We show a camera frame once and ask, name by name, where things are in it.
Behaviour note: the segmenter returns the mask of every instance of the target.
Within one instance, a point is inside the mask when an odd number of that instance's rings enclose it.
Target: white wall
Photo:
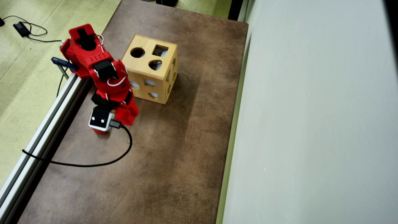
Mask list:
[[[398,223],[381,1],[256,0],[224,223]]]

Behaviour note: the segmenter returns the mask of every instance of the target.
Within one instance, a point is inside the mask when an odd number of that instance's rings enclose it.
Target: brown tabletop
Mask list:
[[[121,58],[134,34],[178,44],[178,76],[166,105],[136,98],[130,153],[96,168],[50,164],[19,223],[215,223],[248,25],[123,0],[103,36]],[[119,157],[128,136],[87,126],[86,96],[53,160],[93,164]]]

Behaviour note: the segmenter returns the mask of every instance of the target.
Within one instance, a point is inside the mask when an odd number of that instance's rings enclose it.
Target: black cable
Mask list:
[[[112,160],[110,162],[107,162],[107,163],[99,163],[99,164],[92,164],[92,165],[79,165],[79,164],[71,164],[71,163],[61,163],[61,162],[56,162],[56,161],[52,161],[52,160],[46,160],[46,159],[37,157],[35,155],[32,155],[32,154],[28,153],[24,149],[22,150],[22,152],[25,153],[28,156],[31,156],[31,157],[33,157],[35,159],[40,160],[40,161],[53,163],[53,164],[58,164],[58,165],[63,165],[63,166],[70,166],[70,167],[100,167],[100,166],[106,166],[106,165],[109,165],[109,164],[112,164],[112,163],[115,163],[115,162],[121,160],[125,155],[127,155],[127,153],[129,153],[129,151],[131,150],[131,146],[133,145],[133,138],[131,137],[131,134],[130,134],[129,130],[123,125],[120,125],[120,127],[123,128],[127,132],[127,134],[129,135],[129,139],[130,139],[129,148],[119,158],[117,158],[115,160]]]
[[[61,88],[61,83],[62,83],[62,79],[64,78],[64,74],[62,74],[62,77],[61,77],[61,81],[59,81],[59,85],[58,85],[58,91],[57,91],[57,97],[58,97],[58,94],[59,94],[59,89]]]
[[[37,40],[40,42],[45,42],[45,43],[50,43],[50,42],[61,42],[62,40],[50,40],[50,41],[45,41],[45,40],[38,40],[38,39],[33,39],[31,37],[29,37],[29,34],[26,36],[27,38],[31,39],[31,40]]]
[[[43,35],[46,35],[46,34],[48,33],[48,31],[47,31],[46,28],[44,28],[44,27],[42,27],[42,26],[39,26],[39,25],[36,25],[36,24],[33,24],[33,23],[29,23],[28,21],[26,21],[25,19],[22,19],[22,18],[19,17],[19,16],[7,16],[7,17],[5,17],[3,20],[5,20],[6,18],[9,18],[9,17],[16,17],[16,18],[19,18],[19,19],[21,19],[21,20],[24,21],[24,22],[22,22],[22,23],[29,24],[29,34],[28,34],[28,36],[26,36],[26,37],[29,38],[29,39],[36,40],[36,41],[41,41],[41,42],[45,42],[45,43],[62,41],[62,40],[43,41],[43,40],[37,40],[37,39],[30,38],[29,35],[32,35],[32,36],[34,36],[34,37],[43,36]],[[37,27],[43,29],[43,30],[45,31],[45,33],[37,34],[37,35],[32,34],[32,25],[37,26]]]

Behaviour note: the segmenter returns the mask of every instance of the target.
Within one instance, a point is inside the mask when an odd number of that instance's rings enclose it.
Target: power adapter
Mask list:
[[[30,34],[29,30],[26,28],[26,26],[22,22],[17,22],[13,26],[18,31],[18,33],[21,35],[21,37],[26,37]]]

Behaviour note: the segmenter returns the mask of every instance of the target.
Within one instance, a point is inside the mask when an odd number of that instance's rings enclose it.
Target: wooden shape sorter box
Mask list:
[[[176,44],[136,34],[122,62],[135,97],[166,104],[178,73]]]

